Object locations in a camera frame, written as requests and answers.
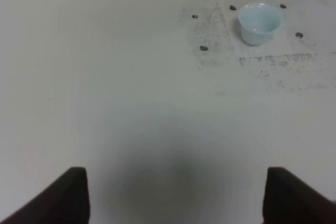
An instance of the white table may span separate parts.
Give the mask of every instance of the white table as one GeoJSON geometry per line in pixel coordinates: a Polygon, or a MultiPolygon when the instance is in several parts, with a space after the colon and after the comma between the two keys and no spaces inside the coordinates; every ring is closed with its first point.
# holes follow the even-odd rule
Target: white table
{"type": "Polygon", "coordinates": [[[336,198],[336,0],[0,3],[0,219],[70,166],[91,223],[261,223],[269,166],[336,198]],[[284,16],[259,47],[253,1],[284,16]]]}

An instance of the black dot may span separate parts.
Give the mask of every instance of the black dot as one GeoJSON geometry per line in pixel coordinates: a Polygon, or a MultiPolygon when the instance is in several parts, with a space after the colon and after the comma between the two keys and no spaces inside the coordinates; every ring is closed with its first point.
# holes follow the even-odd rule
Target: black dot
{"type": "Polygon", "coordinates": [[[302,33],[296,33],[295,36],[296,36],[296,37],[299,37],[300,39],[303,38],[303,34],[302,34],[302,33]]]}
{"type": "Polygon", "coordinates": [[[209,49],[208,49],[208,47],[200,46],[200,50],[201,50],[201,51],[208,51],[209,49]]]}

